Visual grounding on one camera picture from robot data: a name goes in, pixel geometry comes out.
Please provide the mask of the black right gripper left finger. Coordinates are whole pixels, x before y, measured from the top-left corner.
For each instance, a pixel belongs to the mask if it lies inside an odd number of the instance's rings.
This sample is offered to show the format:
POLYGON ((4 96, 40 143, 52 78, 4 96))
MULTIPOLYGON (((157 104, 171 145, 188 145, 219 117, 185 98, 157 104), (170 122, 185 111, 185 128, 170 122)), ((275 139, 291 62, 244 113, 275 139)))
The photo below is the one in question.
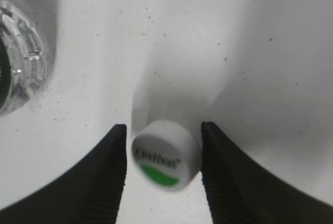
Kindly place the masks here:
POLYGON ((116 223, 127 171, 126 131, 116 124, 59 178, 1 210, 1 223, 116 223))

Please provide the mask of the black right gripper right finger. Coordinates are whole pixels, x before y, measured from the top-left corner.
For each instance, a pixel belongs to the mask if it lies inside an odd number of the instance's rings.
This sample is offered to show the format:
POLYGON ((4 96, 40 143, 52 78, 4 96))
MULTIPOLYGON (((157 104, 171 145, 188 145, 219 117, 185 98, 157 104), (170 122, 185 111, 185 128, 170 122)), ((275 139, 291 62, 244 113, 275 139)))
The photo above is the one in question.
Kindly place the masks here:
POLYGON ((332 223, 332 206, 278 179, 202 122, 202 183, 213 223, 332 223))

